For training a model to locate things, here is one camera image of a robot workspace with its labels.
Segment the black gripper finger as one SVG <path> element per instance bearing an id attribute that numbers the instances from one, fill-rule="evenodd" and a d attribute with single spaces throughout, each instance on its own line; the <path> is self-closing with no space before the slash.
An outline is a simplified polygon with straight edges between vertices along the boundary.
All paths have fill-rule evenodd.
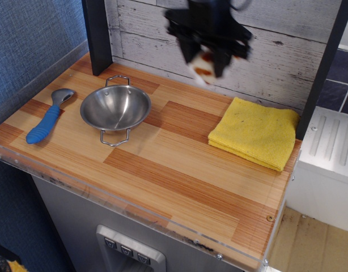
<path id="1" fill-rule="evenodd" d="M 194 40 L 179 36 L 181 52 L 186 63 L 192 62 L 195 56 L 201 51 L 201 45 Z"/>
<path id="2" fill-rule="evenodd" d="M 225 68 L 230 64 L 232 52 L 223 48 L 213 51 L 214 72 L 217 78 L 222 77 Z"/>

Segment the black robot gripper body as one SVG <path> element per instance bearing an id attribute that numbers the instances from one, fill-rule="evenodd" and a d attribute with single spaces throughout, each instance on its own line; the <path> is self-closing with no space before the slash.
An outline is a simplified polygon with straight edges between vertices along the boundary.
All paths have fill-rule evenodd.
<path id="1" fill-rule="evenodd" d="M 246 59 L 252 34 L 231 15 L 230 1 L 187 1 L 188 7 L 164 12 L 167 31 L 179 38 L 194 40 L 212 52 L 230 50 L 235 57 Z"/>

